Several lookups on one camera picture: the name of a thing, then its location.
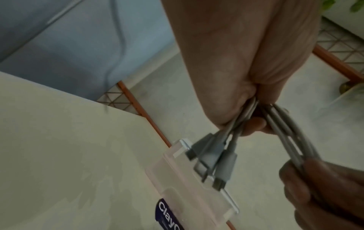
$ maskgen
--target person's left hand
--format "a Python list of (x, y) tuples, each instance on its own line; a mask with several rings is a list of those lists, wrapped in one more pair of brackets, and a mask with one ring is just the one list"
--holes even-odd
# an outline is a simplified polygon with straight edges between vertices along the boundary
[(306, 160), (304, 171), (308, 179), (328, 201), (360, 220), (336, 216), (320, 208), (311, 199), (308, 186), (291, 161), (280, 170), (287, 199), (296, 208), (295, 218), (303, 230), (364, 230), (364, 172), (318, 160)]

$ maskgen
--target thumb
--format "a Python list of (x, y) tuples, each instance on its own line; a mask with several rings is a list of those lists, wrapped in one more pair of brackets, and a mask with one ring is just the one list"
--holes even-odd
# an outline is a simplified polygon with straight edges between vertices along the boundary
[(364, 219), (364, 187), (335, 172), (326, 163), (308, 159), (304, 170), (321, 195), (352, 215)]

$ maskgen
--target plastic box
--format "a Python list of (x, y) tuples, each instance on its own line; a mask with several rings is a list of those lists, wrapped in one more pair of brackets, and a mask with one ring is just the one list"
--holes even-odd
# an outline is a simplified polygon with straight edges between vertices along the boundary
[(217, 229), (239, 209), (225, 190), (212, 188), (211, 178), (201, 182), (185, 155), (190, 146), (179, 140), (146, 174), (185, 230)]

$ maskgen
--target label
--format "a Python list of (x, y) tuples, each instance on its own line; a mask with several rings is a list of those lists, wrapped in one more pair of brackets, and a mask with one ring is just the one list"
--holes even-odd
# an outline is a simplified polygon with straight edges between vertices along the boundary
[(164, 199), (160, 199), (155, 207), (155, 220), (164, 230), (184, 230)]

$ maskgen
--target white surface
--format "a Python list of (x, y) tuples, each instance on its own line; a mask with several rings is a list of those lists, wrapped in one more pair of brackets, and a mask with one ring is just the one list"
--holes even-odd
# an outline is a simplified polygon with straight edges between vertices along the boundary
[(356, 13), (350, 12), (350, 7), (355, 2), (356, 0), (336, 1), (323, 16), (364, 39), (364, 8)]
[[(318, 128), (312, 122), (320, 108), (339, 97), (339, 86), (345, 81), (345, 77), (312, 55), (289, 80), (279, 104), (290, 111), (324, 159), (360, 168), (364, 156), (358, 152), (343, 153), (343, 147), (336, 148), (345, 145), (345, 140), (336, 139), (330, 143), (332, 146), (326, 146), (328, 142), (320, 143), (319, 137), (330, 137), (332, 130)], [(195, 142), (217, 130), (197, 101), (180, 55), (150, 74), (131, 92), (171, 142), (180, 138)], [(241, 210), (232, 219), (235, 227), (298, 230), (293, 207), (285, 199), (278, 177), (279, 169), (288, 160), (278, 138), (263, 133), (241, 138), (237, 153), (236, 167), (228, 183)]]
[(1, 72), (0, 92), (1, 230), (154, 228), (145, 118)]

